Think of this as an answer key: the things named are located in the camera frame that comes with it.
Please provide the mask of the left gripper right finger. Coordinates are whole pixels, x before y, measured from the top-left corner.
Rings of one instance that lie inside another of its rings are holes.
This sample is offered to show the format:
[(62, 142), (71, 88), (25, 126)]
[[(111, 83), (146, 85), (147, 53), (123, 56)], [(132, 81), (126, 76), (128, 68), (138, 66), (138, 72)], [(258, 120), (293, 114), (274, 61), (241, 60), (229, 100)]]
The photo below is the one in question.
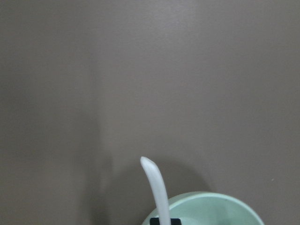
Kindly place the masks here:
[(171, 225), (181, 225), (181, 220), (179, 218), (171, 218)]

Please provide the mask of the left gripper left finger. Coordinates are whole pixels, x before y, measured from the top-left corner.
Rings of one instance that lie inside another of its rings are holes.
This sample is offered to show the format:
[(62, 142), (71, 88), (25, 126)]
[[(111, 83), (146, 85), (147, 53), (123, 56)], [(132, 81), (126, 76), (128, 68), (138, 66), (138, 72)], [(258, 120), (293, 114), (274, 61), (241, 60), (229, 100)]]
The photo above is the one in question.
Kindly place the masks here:
[(158, 217), (150, 218), (150, 225), (160, 225), (160, 221)]

